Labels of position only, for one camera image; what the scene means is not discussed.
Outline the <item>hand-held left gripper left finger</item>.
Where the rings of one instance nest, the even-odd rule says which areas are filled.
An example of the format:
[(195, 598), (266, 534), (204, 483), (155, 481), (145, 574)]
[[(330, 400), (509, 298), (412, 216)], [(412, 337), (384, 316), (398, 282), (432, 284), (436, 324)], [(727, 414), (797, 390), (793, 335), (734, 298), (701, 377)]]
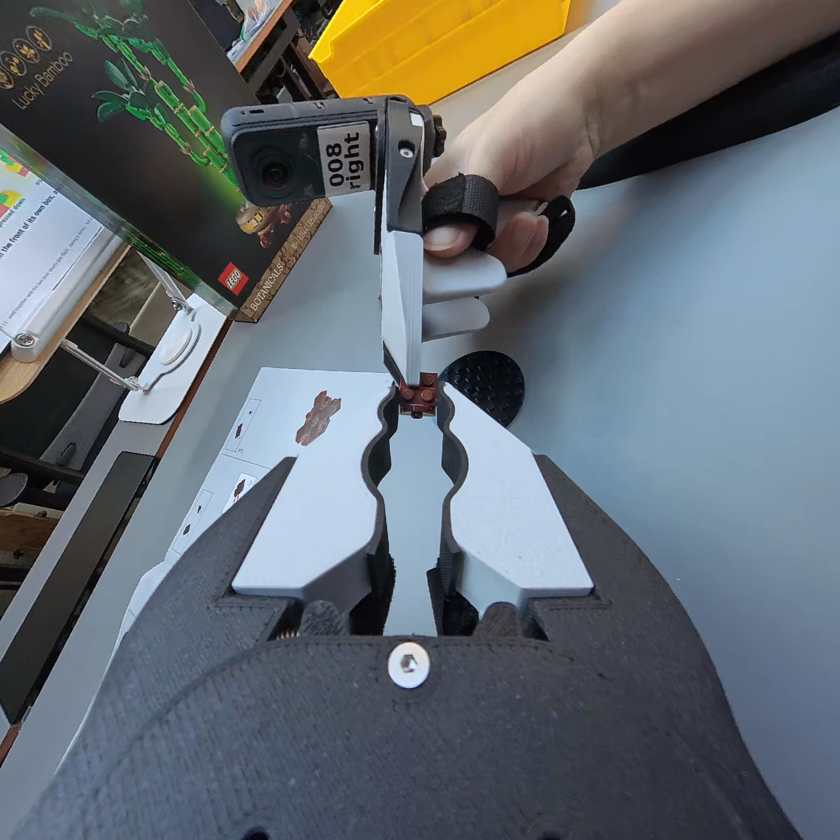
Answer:
[(232, 581), (239, 595), (327, 601), (348, 613), (373, 591), (382, 536), (371, 447), (386, 432), (391, 385), (323, 385), (298, 453)]

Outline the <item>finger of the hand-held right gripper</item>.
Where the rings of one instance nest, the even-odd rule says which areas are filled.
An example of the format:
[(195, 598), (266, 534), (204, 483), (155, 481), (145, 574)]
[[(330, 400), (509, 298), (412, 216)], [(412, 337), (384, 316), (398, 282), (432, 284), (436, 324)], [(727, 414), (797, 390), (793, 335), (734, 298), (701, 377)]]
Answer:
[(381, 241), (381, 338), (396, 382), (421, 380), (424, 244), (419, 234), (386, 230)]

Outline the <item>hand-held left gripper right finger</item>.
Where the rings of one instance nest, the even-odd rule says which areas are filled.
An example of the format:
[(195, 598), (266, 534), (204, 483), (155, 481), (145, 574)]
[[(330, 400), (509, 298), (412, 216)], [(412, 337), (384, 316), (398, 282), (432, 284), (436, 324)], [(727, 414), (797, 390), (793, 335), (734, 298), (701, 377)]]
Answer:
[(594, 582), (536, 455), (452, 385), (437, 404), (444, 498), (437, 575), (445, 611), (590, 595)]

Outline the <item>brown bracket brick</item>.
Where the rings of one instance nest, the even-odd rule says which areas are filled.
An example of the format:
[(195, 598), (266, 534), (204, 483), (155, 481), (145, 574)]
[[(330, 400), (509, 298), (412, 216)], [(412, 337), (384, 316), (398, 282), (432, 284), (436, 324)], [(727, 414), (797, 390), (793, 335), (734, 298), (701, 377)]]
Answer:
[(421, 419), (435, 417), (438, 404), (438, 375), (422, 372), (417, 385), (409, 385), (404, 379), (398, 384), (398, 410), (401, 416)]

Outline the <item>black round studded plate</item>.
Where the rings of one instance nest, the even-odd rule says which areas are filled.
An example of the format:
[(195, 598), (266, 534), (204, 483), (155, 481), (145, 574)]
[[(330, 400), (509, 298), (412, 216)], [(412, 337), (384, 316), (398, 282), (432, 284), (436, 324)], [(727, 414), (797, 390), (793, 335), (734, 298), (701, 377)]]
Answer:
[(526, 387), (519, 364), (495, 350), (478, 350), (450, 362), (439, 376), (499, 425), (509, 427), (520, 414)]

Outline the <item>person's right forearm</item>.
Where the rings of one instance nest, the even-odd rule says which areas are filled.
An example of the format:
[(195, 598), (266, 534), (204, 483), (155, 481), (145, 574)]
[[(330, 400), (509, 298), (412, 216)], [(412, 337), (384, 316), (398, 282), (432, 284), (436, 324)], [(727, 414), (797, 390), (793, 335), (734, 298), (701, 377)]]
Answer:
[(838, 1), (626, 1), (572, 44), (590, 161), (838, 30)]

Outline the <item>grey desk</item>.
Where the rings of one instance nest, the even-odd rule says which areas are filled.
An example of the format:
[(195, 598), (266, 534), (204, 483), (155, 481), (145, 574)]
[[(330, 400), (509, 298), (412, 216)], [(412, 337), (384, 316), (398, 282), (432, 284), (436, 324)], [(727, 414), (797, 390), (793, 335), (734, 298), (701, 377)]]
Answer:
[[(656, 565), (791, 821), (838, 838), (838, 110), (573, 203), (558, 254), (423, 360), (520, 364), (513, 433)], [(228, 331), (2, 765), (2, 838), (66, 752), (259, 370), (381, 362), (371, 221), (369, 194), (336, 201), (265, 317)]]

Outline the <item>person's right hand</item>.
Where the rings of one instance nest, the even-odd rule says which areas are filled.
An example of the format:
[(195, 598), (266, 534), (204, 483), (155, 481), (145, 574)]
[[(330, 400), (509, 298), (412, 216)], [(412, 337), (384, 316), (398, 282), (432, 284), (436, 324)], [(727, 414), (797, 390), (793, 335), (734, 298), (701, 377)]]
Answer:
[(571, 196), (598, 151), (599, 95), (587, 79), (534, 74), (472, 122), (426, 175), (427, 187), (457, 175), (492, 182), (525, 202), (497, 230), (489, 252), (508, 270), (530, 265), (547, 244), (536, 210)]

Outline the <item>white instruction booklet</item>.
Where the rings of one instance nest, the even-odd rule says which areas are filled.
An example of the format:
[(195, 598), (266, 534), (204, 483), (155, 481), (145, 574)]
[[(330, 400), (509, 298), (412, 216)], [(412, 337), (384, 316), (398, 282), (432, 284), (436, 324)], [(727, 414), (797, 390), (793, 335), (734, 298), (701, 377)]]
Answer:
[[(140, 579), (124, 614), (121, 634), (131, 627), (165, 576), (195, 543), (205, 543), (212, 550), (222, 548), (223, 537), (233, 536), (234, 524), (244, 520), (247, 503), (257, 505), (257, 486), (266, 481), (275, 468), (279, 469), (276, 477), (281, 488), (298, 455), (298, 441), (303, 435), (302, 423), (305, 419), (313, 419), (309, 403), (323, 385), (393, 386), (386, 373), (263, 368), (163, 561)], [(383, 476), (391, 467), (389, 444), (396, 423), (395, 398), (394, 388), (394, 396), (382, 412), (387, 424), (386, 432), (371, 447), (370, 475), (378, 491)], [(268, 510), (279, 490), (269, 492)], [(267, 513), (256, 514), (256, 535)], [(381, 540), (376, 552), (369, 556), (373, 591), (352, 611), (360, 611), (375, 597), (385, 597), (391, 586), (385, 509), (382, 515)], [(245, 538), (245, 556), (254, 539)], [(234, 561), (233, 579), (243, 561)], [(229, 587), (236, 594), (232, 582)]]

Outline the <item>yellow plastic bin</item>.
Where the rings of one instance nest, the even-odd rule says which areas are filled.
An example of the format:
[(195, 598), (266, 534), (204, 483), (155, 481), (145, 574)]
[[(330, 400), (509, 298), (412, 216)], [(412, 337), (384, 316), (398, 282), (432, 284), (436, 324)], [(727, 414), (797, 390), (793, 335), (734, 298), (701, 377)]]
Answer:
[(564, 35), (570, 1), (345, 1), (311, 49), (340, 98), (431, 104)]

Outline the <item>white stand base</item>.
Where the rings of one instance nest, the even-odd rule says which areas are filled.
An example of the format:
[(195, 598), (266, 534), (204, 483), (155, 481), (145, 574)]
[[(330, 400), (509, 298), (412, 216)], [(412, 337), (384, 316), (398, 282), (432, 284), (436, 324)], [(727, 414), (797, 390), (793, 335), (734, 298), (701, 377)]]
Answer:
[(142, 372), (136, 375), (141, 390), (125, 397), (119, 410), (121, 422), (163, 425), (184, 403), (227, 323), (220, 311), (197, 295), (191, 295), (187, 304), (189, 310), (175, 314)]

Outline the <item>black rectangular panel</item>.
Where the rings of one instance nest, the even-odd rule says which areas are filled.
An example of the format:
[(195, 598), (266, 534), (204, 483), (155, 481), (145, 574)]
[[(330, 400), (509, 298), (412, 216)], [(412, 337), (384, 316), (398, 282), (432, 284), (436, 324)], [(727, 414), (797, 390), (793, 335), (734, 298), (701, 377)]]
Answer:
[(96, 587), (160, 460), (124, 451), (91, 500), (1, 660), (2, 710), (23, 720)]

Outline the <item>black office chair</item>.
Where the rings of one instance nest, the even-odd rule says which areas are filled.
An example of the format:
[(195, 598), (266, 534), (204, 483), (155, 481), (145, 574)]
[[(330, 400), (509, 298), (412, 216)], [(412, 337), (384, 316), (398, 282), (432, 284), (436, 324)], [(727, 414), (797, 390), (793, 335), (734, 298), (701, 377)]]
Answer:
[[(73, 341), (124, 377), (141, 373), (154, 350), (131, 334), (127, 322), (108, 323), (85, 315), (77, 326), (92, 328), (98, 337), (113, 343), (104, 358), (89, 351), (84, 342)], [(24, 406), (24, 399), (34, 390), (30, 386), (18, 399), (1, 405), (2, 469), (26, 477), (18, 501), (45, 501), (47, 487), (56, 485), (53, 494), (58, 499), (49, 504), (64, 510), (114, 429), (129, 391), (98, 374), (79, 404), (65, 412), (51, 404), (40, 409)]]

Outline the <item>thin metal rod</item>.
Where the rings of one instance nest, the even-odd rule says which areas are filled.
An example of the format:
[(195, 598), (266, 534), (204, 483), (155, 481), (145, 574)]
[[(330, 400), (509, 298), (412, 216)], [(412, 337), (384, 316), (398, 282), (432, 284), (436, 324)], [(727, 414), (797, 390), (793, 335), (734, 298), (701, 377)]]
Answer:
[(86, 366), (92, 368), (98, 374), (106, 377), (109, 382), (130, 392), (144, 392), (142, 384), (135, 375), (129, 377), (121, 376), (119, 373), (112, 371), (104, 363), (99, 362), (94, 357), (90, 356), (89, 353), (86, 353), (77, 344), (69, 341), (68, 339), (62, 339), (59, 346), (63, 349), (63, 351), (66, 351)]

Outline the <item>dark bamboo building set box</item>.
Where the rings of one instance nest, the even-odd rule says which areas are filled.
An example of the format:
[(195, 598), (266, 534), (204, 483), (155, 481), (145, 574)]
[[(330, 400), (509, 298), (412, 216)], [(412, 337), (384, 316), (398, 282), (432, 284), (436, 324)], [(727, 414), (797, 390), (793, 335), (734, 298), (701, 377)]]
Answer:
[(332, 205), (262, 206), (219, 131), (257, 106), (187, 1), (2, 1), (2, 141), (225, 317), (257, 322)]

